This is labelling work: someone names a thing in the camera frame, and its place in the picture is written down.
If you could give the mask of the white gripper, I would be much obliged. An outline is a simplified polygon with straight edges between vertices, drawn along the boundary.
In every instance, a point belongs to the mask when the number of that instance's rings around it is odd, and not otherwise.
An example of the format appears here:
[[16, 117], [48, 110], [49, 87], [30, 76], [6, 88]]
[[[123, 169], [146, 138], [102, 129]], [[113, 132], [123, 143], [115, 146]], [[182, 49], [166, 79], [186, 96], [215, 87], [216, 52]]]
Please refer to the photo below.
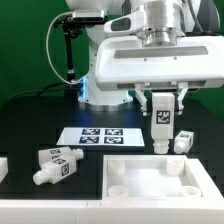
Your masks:
[[178, 114], [181, 115], [188, 87], [224, 85], [224, 37], [183, 37], [175, 46], [155, 47], [144, 47], [135, 36], [108, 38], [98, 49], [95, 80], [104, 91], [135, 88], [144, 116], [148, 115], [148, 100], [143, 89], [177, 88]]

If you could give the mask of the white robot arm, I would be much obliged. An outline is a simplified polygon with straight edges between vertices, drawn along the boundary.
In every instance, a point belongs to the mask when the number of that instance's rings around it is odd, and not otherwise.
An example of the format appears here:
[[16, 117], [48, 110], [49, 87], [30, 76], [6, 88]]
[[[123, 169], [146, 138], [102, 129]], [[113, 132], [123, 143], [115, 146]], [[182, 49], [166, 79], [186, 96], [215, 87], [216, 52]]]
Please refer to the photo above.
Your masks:
[[146, 90], [224, 85], [224, 37], [204, 31], [196, 13], [202, 0], [130, 0], [127, 14], [104, 24], [95, 81], [103, 91], [134, 90], [148, 112]]

